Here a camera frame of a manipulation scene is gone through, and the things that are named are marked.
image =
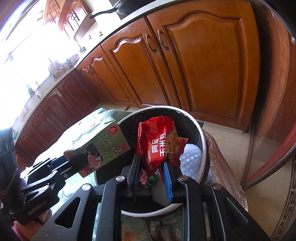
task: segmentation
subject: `pan handle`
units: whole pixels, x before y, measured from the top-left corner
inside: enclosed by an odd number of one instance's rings
[[[96,14],[91,15],[91,16],[89,17],[89,19],[92,19],[92,18],[94,18],[94,17],[96,17],[96,16],[98,16],[98,15],[104,14],[104,13],[113,13],[113,12],[116,12],[116,11],[117,11],[117,8],[115,7],[115,8],[113,8],[113,9],[110,9],[110,10],[107,10],[107,11],[97,12]]]

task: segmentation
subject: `green milk carton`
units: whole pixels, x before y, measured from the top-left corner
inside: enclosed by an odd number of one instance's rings
[[[79,171],[86,177],[101,166],[130,150],[124,135],[113,117],[104,120],[86,119],[78,125],[83,133],[72,142],[67,143],[64,155],[71,160],[78,154],[84,154],[89,160],[88,165]]]

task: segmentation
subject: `blue gripper pad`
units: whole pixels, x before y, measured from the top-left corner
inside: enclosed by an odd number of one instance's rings
[[[170,180],[168,165],[166,162],[163,163],[163,179],[165,182],[165,192],[166,192],[168,201],[169,203],[172,203],[173,202],[172,182]]]

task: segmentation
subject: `screw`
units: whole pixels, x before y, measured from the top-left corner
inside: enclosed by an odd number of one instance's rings
[[[213,188],[216,189],[216,190],[221,190],[221,189],[222,189],[222,185],[219,184],[219,183],[215,183],[215,184],[213,185]]]
[[[182,175],[179,177],[179,179],[183,182],[188,181],[188,176]]]
[[[118,181],[118,182],[122,182],[124,179],[125,179],[124,176],[117,176],[116,177],[116,181]]]
[[[82,190],[87,191],[87,190],[91,189],[91,185],[84,184],[81,188],[82,188]]]

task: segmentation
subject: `crumpled packaging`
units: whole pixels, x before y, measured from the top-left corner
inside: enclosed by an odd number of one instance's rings
[[[209,155],[211,159],[210,170],[217,183],[220,183],[240,204],[248,211],[246,195],[237,177],[227,164],[225,158],[219,150],[215,139],[203,130],[205,138],[209,144]]]
[[[162,227],[160,221],[146,221],[147,229],[152,241],[181,241],[182,224],[175,224],[171,227]]]

